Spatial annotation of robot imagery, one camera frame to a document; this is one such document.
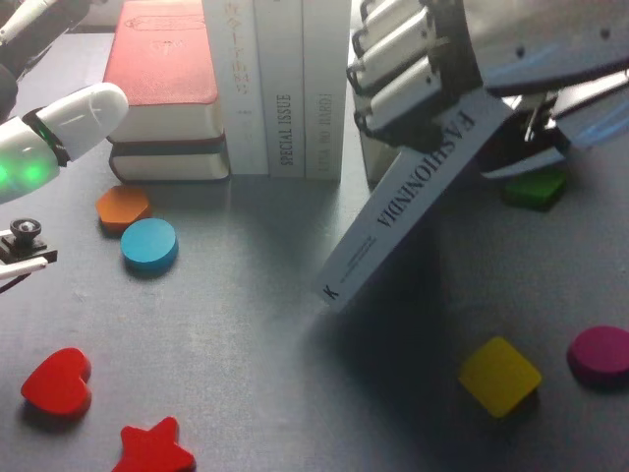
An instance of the book spine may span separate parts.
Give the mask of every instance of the book spine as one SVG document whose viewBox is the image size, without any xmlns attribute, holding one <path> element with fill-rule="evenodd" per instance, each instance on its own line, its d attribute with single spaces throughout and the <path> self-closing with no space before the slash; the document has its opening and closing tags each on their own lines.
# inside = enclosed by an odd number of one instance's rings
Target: book spine
<svg viewBox="0 0 629 472">
<path fill-rule="evenodd" d="M 203 0 L 232 174 L 268 174 L 253 0 Z"/>
<path fill-rule="evenodd" d="M 268 172 L 305 176 L 302 0 L 255 0 Z"/>
<path fill-rule="evenodd" d="M 306 177 L 339 180 L 351 0 L 304 0 Z"/>
<path fill-rule="evenodd" d="M 314 291 L 333 310 L 354 298 L 509 114 L 507 105 L 479 89 L 438 117 L 444 136 L 439 149 L 422 154 L 401 148 L 314 281 Z"/>
</svg>

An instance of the red book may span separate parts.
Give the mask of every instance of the red book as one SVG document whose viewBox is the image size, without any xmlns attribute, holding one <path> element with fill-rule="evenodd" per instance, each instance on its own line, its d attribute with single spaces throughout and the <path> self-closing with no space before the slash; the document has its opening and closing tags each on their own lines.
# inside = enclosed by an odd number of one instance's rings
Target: red book
<svg viewBox="0 0 629 472">
<path fill-rule="evenodd" d="M 201 0 L 127 1 L 104 82 L 130 105 L 114 143 L 222 140 Z"/>
</svg>

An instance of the blue circle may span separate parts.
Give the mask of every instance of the blue circle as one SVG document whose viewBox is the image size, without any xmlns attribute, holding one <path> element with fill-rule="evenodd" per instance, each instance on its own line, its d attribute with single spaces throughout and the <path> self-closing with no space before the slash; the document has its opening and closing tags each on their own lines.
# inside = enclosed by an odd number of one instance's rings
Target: blue circle
<svg viewBox="0 0 629 472">
<path fill-rule="evenodd" d="M 159 218 L 147 218 L 129 226 L 120 240 L 125 262 L 138 270 L 165 270 L 179 250 L 175 228 Z"/>
</svg>

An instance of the orange hexagon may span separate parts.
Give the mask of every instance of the orange hexagon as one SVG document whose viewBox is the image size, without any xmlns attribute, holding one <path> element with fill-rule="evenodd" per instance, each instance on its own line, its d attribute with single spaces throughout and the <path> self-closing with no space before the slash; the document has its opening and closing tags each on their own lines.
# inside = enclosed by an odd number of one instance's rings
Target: orange hexagon
<svg viewBox="0 0 629 472">
<path fill-rule="evenodd" d="M 150 203 L 143 189 L 118 185 L 96 202 L 98 216 L 105 229 L 121 234 L 139 219 L 150 217 Z"/>
</svg>

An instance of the red star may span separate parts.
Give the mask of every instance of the red star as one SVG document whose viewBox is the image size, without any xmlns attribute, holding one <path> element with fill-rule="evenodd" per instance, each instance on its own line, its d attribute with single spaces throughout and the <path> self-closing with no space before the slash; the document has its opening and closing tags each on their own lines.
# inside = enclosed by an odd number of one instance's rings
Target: red star
<svg viewBox="0 0 629 472">
<path fill-rule="evenodd" d="M 179 447 L 179 425 L 171 416 L 148 431 L 126 426 L 120 433 L 122 458 L 112 472 L 190 472 L 195 457 Z"/>
</svg>

